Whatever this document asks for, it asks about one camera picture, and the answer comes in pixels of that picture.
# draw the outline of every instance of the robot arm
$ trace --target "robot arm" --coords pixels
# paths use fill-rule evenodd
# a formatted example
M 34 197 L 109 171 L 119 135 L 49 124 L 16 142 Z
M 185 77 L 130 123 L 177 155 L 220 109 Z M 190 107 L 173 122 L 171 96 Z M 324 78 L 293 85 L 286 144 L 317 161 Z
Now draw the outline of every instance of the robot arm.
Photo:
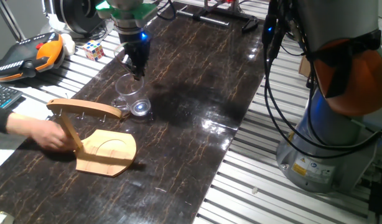
M 274 0 L 270 7 L 268 17 L 274 21 L 266 25 L 264 36 L 274 37 L 268 50 L 271 60 L 284 33 L 292 31 L 313 63 L 320 91 L 331 109 L 363 116 L 382 107 L 378 0 Z
M 107 0 L 97 5 L 96 9 L 102 19 L 114 20 L 121 43 L 126 43 L 125 54 L 130 58 L 126 65 L 134 78 L 140 79 L 144 76 L 151 41 L 144 26 L 156 16 L 156 5 L 145 4 L 142 0 Z

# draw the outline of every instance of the glass mug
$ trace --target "glass mug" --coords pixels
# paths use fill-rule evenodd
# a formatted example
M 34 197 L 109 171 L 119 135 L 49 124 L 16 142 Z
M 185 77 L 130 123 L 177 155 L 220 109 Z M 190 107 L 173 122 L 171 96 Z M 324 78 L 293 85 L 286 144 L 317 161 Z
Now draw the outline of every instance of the glass mug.
M 130 111 L 135 116 L 144 116 L 151 109 L 151 102 L 144 88 L 144 77 L 137 81 L 132 74 L 125 74 L 116 81 L 115 90 L 119 97 L 113 100 L 112 105 L 123 114 Z

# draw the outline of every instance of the warning label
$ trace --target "warning label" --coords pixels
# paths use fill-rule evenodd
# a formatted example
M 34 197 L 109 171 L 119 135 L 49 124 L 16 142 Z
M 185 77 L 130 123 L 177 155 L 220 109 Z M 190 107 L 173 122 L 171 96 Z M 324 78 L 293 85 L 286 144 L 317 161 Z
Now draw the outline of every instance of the warning label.
M 302 175 L 303 177 L 305 176 L 305 173 L 307 172 L 307 169 L 297 165 L 296 163 L 293 164 L 292 169 L 293 169 L 293 171 L 295 171 L 296 173 Z
M 323 184 L 329 182 L 334 169 L 335 166 L 318 163 L 302 154 L 297 156 L 295 163 L 292 166 L 292 170 L 299 175 L 311 181 Z

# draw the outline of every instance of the table surface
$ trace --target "table surface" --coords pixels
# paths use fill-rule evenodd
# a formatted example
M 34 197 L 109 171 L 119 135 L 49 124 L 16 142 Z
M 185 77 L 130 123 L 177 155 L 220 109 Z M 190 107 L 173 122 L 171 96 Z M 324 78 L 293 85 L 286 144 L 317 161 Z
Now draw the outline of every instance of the table surface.
M 28 144 L 0 167 L 0 210 L 17 223 L 191 223 L 263 77 L 261 29 L 242 35 L 245 22 L 223 20 L 228 29 L 185 17 L 147 27 L 149 116 L 71 117 L 81 139 L 96 129 L 132 134 L 128 170 L 116 178 L 77 172 L 73 156 Z M 74 98 L 110 104 L 124 73 L 112 61 Z

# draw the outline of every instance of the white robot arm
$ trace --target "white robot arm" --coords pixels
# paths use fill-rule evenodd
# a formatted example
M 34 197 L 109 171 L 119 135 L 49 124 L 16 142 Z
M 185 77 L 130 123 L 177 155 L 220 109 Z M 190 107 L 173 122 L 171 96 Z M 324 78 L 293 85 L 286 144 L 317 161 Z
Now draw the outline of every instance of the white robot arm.
M 271 0 L 262 38 L 267 106 L 268 97 L 275 102 L 269 69 L 287 32 L 304 50 L 312 72 L 309 105 L 297 127 L 279 111 L 293 131 L 285 136 L 279 130 L 284 140 L 277 162 L 305 190 L 350 191 L 369 166 L 382 163 L 378 0 Z

